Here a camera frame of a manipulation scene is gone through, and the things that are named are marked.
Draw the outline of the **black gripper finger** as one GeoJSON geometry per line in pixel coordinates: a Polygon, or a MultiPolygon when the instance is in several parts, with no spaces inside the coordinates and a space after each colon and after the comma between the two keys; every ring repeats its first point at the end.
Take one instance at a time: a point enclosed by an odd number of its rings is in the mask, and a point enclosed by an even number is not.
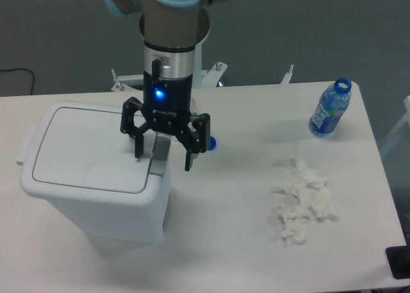
{"type": "Polygon", "coordinates": [[[135,141],[135,158],[140,158],[144,154],[144,133],[150,129],[147,122],[141,126],[135,125],[135,113],[142,110],[142,105],[143,103],[135,97],[130,97],[122,105],[120,131],[135,141]]]}
{"type": "Polygon", "coordinates": [[[205,153],[210,145],[211,117],[208,113],[199,115],[183,114],[172,121],[172,134],[186,149],[184,170],[189,171],[193,159],[205,153]]]}

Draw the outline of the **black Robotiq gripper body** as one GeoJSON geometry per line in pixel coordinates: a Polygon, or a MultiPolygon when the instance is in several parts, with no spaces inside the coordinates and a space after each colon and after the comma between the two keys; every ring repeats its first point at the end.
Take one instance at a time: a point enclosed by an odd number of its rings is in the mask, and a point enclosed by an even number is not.
{"type": "Polygon", "coordinates": [[[190,133],[190,99],[193,76],[183,78],[154,78],[143,73],[143,105],[145,122],[142,133],[153,130],[173,136],[190,133]]]}

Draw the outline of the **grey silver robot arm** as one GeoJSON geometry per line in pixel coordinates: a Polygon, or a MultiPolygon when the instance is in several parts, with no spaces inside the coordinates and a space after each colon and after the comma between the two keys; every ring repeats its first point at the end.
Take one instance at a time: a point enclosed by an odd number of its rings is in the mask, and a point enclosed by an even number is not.
{"type": "Polygon", "coordinates": [[[144,153],[144,133],[175,136],[186,149],[184,169],[210,145],[210,116],[190,111],[195,48],[208,34],[206,6],[228,0],[104,0],[114,14],[141,12],[144,41],[143,101],[122,106],[120,130],[144,153]]]}

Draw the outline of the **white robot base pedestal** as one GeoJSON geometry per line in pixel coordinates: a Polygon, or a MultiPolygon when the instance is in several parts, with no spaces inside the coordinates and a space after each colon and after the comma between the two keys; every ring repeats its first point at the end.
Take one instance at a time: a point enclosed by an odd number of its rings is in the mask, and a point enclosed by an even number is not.
{"type": "MultiPolygon", "coordinates": [[[[221,78],[227,70],[227,64],[216,62],[210,70],[202,70],[202,45],[207,39],[210,31],[210,19],[207,11],[201,8],[197,26],[197,43],[195,46],[195,60],[193,72],[193,88],[222,87],[221,78]]],[[[117,76],[112,69],[113,86],[112,92],[142,90],[144,77],[142,74],[117,76]]]]}

